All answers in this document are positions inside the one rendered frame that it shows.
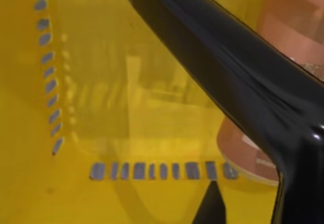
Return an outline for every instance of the yellow bin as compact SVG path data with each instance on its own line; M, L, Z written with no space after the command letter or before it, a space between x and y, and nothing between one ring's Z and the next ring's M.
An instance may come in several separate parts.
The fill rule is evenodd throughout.
M262 0L217 1L255 27ZM206 161L228 224L269 223L276 188L224 177L223 114L127 0L1 0L0 15L0 223L190 224Z

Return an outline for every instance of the yellow floor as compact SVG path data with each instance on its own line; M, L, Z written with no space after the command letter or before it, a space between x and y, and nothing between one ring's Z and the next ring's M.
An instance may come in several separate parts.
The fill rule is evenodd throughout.
M205 160L216 161L229 224L269 223L276 189L223 177L215 140L223 114L127 0L47 0L40 12L36 1L0 3L0 223L190 224L209 183L204 174L186 180L181 168L179 181L170 174L112 181L107 171L96 182L90 169L95 162ZM262 0L218 1L255 26ZM38 31L46 17L50 28ZM52 40L40 47L45 32ZM54 60L43 65L48 52ZM47 95L52 79L58 86ZM49 124L56 109L61 115Z

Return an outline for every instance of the yellow plastic container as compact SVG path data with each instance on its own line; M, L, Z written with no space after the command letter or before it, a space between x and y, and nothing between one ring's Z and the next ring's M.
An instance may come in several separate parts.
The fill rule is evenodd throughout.
M223 114L127 0L45 1L0 3L0 223L190 224L206 160L228 223L269 223L276 189L224 178ZM255 27L262 0L218 1ZM128 180L111 179L113 162L130 164ZM133 180L136 162L179 163L180 179Z

